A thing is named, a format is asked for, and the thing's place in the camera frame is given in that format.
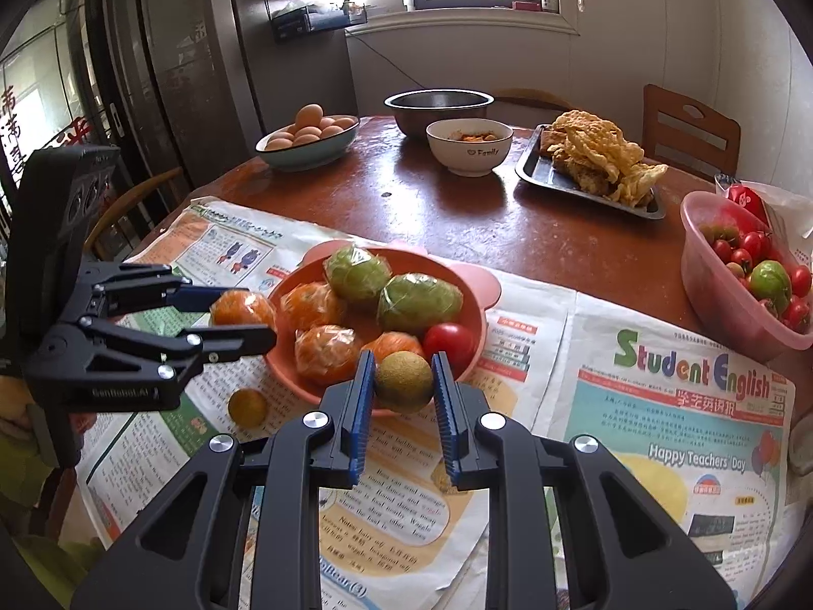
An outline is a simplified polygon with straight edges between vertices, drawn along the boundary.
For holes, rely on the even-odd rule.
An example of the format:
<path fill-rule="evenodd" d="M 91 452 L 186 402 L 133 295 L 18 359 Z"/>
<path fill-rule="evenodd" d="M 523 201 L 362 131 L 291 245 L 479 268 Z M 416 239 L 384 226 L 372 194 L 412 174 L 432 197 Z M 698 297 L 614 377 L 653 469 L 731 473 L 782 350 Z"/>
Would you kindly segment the orange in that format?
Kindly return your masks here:
<path fill-rule="evenodd" d="M 353 329 L 339 325 L 314 326 L 296 336 L 296 370 L 320 386 L 342 383 L 356 373 L 361 348 L 362 341 Z"/>
<path fill-rule="evenodd" d="M 424 357 L 419 339 L 404 332 L 383 332 L 372 342 L 364 344 L 362 351 L 371 351 L 378 362 L 395 353 L 412 353 Z"/>
<path fill-rule="evenodd" d="M 340 299 L 328 282 L 296 285 L 281 297 L 285 321 L 295 332 L 324 325 L 339 325 L 345 318 L 346 301 Z"/>
<path fill-rule="evenodd" d="M 259 292 L 230 289 L 209 307 L 213 326 L 265 325 L 275 328 L 275 310 L 270 300 Z"/>

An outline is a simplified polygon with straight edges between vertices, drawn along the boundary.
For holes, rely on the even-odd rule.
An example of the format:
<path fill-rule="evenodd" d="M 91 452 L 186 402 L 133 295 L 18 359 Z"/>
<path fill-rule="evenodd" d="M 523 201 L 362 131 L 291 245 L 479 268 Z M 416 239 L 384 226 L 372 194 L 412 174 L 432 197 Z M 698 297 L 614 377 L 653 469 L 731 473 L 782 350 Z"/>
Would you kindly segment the kiwi fruit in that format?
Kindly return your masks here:
<path fill-rule="evenodd" d="M 230 395 L 227 412 L 238 427 L 253 430 L 265 423 L 269 405 L 261 391 L 255 388 L 240 388 Z"/>
<path fill-rule="evenodd" d="M 379 404 L 398 413 L 414 413 L 433 400 L 433 372 L 428 362 L 410 351 L 387 355 L 376 367 Z"/>

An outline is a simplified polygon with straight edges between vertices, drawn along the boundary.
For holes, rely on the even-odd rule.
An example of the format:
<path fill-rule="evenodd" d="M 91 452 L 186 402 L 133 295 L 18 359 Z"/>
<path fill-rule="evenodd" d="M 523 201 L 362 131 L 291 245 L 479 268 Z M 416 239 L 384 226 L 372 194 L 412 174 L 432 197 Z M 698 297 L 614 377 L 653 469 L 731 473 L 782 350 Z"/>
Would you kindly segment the red tomato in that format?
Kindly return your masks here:
<path fill-rule="evenodd" d="M 428 329 L 423 336 L 422 348 L 427 358 L 444 353 L 453 373 L 459 377 L 473 361 L 477 339 L 466 326 L 444 322 Z"/>

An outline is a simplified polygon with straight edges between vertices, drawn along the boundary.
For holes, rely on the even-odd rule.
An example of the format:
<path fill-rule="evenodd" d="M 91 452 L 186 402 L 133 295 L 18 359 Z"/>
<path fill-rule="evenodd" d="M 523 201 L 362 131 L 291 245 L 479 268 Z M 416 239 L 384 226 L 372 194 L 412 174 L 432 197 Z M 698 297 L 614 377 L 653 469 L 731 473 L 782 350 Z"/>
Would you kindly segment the green fruit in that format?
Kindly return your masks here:
<path fill-rule="evenodd" d="M 391 278 L 380 292 L 376 321 L 385 332 L 420 336 L 434 325 L 456 321 L 461 307 L 463 293 L 456 285 L 407 272 Z"/>
<path fill-rule="evenodd" d="M 383 256 L 357 245 L 345 245 L 323 262 L 325 278 L 340 299 L 353 306 L 372 307 L 393 272 Z"/>

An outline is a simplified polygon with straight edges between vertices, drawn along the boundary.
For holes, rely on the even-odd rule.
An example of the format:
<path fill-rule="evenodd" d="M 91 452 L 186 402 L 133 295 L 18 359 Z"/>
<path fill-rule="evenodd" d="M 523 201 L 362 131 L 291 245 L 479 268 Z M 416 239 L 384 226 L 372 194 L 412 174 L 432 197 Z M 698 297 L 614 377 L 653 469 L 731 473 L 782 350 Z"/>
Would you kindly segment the wooden chair at left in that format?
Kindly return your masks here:
<path fill-rule="evenodd" d="M 105 212 L 103 212 L 97 223 L 95 223 L 95 226 L 93 226 L 87 237 L 85 237 L 83 245 L 84 254 L 94 254 L 98 259 L 110 260 L 109 255 L 105 255 L 103 252 L 98 251 L 98 239 L 101 237 L 103 231 L 117 225 L 121 218 L 124 218 L 128 212 L 132 211 L 132 209 L 135 209 L 136 206 L 141 204 L 146 197 L 149 197 L 151 193 L 159 190 L 161 186 L 165 185 L 165 183 L 179 178 L 182 173 L 182 168 L 172 168 L 170 171 L 160 173 L 160 175 L 153 176 L 153 178 L 139 183 L 139 185 L 134 186 L 128 190 L 128 192 L 125 192 L 121 197 L 118 197 L 118 199 L 113 202 L 113 204 L 109 206 Z"/>

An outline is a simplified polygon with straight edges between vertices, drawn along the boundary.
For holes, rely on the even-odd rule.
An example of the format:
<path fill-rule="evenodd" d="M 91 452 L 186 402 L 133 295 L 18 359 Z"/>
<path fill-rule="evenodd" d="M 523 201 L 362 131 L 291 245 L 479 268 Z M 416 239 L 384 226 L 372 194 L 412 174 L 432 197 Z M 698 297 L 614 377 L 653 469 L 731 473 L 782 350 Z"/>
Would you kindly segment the left newspaper sheet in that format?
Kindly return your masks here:
<path fill-rule="evenodd" d="M 308 249 L 333 239 L 327 227 L 215 200 L 186 206 L 142 254 L 199 285 L 270 293 Z M 532 424 L 546 398 L 575 292 L 500 274 L 502 294 L 486 314 L 488 332 L 471 383 L 492 409 Z M 262 433 L 302 416 L 306 404 L 281 386 L 259 358 L 211 365 L 168 413 L 108 414 L 85 437 L 79 492 L 103 542 L 136 514 L 212 435 L 237 428 L 234 391 L 265 395 Z M 445 474 L 433 409 L 375 419 L 366 463 L 352 490 L 323 490 L 321 595 L 327 608 L 429 608 L 476 551 L 488 497 L 460 493 Z"/>

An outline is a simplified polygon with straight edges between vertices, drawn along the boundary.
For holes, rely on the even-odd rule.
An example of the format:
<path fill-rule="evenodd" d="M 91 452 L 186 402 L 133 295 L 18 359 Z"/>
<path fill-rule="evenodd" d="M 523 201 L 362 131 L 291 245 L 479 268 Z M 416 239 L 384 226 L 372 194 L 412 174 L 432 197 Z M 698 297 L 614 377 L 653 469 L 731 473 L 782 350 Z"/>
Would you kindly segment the Student English newspaper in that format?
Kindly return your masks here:
<path fill-rule="evenodd" d="M 551 322 L 499 310 L 486 366 L 525 372 L 532 431 L 591 435 L 658 500 L 746 608 L 786 557 L 795 387 L 703 336 L 579 293 Z"/>

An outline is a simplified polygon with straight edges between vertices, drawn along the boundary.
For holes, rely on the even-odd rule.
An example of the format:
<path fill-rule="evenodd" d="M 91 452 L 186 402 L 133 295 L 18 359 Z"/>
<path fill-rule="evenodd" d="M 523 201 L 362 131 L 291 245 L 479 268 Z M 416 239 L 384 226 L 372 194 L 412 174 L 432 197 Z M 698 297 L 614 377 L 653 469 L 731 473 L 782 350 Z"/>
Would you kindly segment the refrigerator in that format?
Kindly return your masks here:
<path fill-rule="evenodd" d="M 299 107 L 358 105 L 344 30 L 279 43 L 266 0 L 101 0 L 126 129 L 192 188 L 255 155 Z"/>

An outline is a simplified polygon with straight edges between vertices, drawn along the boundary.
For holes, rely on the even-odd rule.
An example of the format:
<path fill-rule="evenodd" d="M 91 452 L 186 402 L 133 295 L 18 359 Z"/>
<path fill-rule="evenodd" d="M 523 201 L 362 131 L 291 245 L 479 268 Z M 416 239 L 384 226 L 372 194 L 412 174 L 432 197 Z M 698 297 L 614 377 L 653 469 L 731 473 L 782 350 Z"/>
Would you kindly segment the teal bowl of eggs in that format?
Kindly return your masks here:
<path fill-rule="evenodd" d="M 319 103 L 312 102 L 300 107 L 292 123 L 259 139 L 255 151 L 270 168 L 310 171 L 346 155 L 358 128 L 358 117 L 329 114 Z"/>

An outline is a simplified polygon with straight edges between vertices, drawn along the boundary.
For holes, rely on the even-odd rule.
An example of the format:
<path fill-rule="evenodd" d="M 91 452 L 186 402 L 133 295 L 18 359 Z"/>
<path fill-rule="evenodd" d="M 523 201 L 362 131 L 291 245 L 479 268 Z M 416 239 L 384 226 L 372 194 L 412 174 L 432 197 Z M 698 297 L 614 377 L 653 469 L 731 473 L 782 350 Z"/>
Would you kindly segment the pink plastic basin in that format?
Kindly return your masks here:
<path fill-rule="evenodd" d="M 710 244 L 711 234 L 723 229 L 736 229 L 741 235 L 768 231 L 761 219 L 719 194 L 693 192 L 681 202 L 681 221 L 683 289 L 711 338 L 758 362 L 811 349 L 811 330 L 796 333 L 770 315 Z"/>

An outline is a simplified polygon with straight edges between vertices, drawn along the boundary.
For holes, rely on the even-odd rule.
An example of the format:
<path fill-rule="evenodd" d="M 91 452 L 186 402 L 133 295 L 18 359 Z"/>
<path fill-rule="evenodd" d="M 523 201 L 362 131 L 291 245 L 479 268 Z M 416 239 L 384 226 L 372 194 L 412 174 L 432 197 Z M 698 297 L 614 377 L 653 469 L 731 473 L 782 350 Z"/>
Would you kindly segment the white Family bowl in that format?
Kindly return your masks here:
<path fill-rule="evenodd" d="M 482 178 L 499 167 L 511 149 L 513 128 L 487 118 L 451 118 L 426 127 L 434 159 L 449 172 Z"/>

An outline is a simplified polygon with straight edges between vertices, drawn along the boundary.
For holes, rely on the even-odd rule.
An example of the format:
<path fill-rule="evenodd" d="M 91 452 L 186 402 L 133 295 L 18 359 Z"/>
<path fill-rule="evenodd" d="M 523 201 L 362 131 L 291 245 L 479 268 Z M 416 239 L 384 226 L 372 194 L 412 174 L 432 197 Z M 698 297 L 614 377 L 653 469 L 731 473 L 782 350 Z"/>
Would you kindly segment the fried dough pile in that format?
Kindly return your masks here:
<path fill-rule="evenodd" d="M 668 172 L 652 164 L 613 121 L 584 110 L 560 114 L 540 136 L 540 154 L 583 192 L 629 208 L 646 208 Z"/>

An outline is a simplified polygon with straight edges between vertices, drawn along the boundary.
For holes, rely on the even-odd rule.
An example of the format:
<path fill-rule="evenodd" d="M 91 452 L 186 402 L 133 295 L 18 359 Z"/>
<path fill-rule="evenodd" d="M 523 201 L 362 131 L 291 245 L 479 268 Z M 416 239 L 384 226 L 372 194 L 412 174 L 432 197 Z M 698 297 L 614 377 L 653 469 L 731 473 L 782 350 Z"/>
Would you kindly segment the green tomato in basin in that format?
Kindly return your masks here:
<path fill-rule="evenodd" d="M 791 278 L 777 260 L 757 264 L 749 274 L 748 285 L 755 299 L 770 301 L 778 314 L 783 314 L 791 303 Z"/>

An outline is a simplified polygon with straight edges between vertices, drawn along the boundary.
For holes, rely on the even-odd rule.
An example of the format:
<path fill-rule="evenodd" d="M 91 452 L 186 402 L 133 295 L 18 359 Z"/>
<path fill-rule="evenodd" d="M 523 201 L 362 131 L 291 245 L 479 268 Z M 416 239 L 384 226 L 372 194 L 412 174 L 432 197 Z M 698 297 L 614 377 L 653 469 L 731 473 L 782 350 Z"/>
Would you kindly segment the stainless steel bowl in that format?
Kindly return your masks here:
<path fill-rule="evenodd" d="M 434 121 L 485 118 L 493 102 L 492 95 L 474 89 L 428 88 L 390 95 L 385 106 L 407 138 L 424 140 Z"/>

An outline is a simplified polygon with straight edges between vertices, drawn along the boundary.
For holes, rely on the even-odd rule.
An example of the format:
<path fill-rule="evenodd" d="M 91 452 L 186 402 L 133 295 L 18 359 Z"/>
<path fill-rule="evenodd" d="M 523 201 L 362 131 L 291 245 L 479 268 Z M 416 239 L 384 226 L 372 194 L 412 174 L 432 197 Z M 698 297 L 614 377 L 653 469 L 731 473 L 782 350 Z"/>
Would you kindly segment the curved wooden chair back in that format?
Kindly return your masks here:
<path fill-rule="evenodd" d="M 535 109 L 557 109 L 566 112 L 572 110 L 573 105 L 564 98 L 557 97 L 544 89 L 533 88 L 503 88 L 493 93 L 496 102 L 509 103 L 509 105 L 534 107 Z"/>

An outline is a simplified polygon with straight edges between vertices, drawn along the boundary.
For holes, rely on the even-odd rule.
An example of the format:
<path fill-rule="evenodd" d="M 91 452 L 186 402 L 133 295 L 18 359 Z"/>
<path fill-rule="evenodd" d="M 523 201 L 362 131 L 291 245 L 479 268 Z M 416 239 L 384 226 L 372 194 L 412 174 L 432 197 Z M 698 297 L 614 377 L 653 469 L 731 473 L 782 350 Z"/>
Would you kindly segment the plastic bag with red pack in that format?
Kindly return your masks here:
<path fill-rule="evenodd" d="M 798 196 L 765 183 L 739 180 L 726 173 L 715 176 L 715 190 L 726 196 L 732 186 L 741 185 L 751 189 L 761 200 L 766 221 L 780 233 L 794 254 L 811 255 L 811 198 Z"/>

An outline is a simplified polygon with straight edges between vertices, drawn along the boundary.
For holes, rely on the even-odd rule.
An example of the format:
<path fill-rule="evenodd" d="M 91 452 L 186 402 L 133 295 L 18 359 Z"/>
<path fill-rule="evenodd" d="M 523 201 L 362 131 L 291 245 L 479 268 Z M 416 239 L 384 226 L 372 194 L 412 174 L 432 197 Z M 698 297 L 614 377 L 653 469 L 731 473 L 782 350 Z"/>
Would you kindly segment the wooden chair by wall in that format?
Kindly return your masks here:
<path fill-rule="evenodd" d="M 643 87 L 642 147 L 649 159 L 711 180 L 737 175 L 740 145 L 733 118 L 671 89 Z"/>

